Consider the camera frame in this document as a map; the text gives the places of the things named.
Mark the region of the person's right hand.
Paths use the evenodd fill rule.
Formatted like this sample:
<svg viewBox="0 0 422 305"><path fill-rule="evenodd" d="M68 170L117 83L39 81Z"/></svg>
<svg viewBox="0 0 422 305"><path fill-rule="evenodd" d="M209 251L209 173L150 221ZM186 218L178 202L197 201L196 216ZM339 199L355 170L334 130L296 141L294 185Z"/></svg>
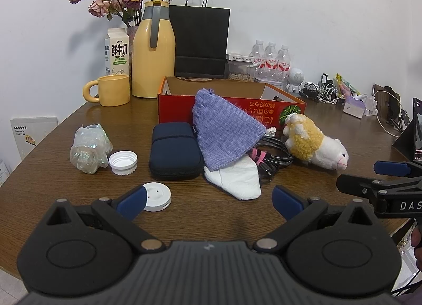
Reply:
<svg viewBox="0 0 422 305"><path fill-rule="evenodd" d="M411 233L411 246L413 247L414 257L416 259L416 266L419 271L422 271L422 248L421 248L421 231L416 226Z"/></svg>

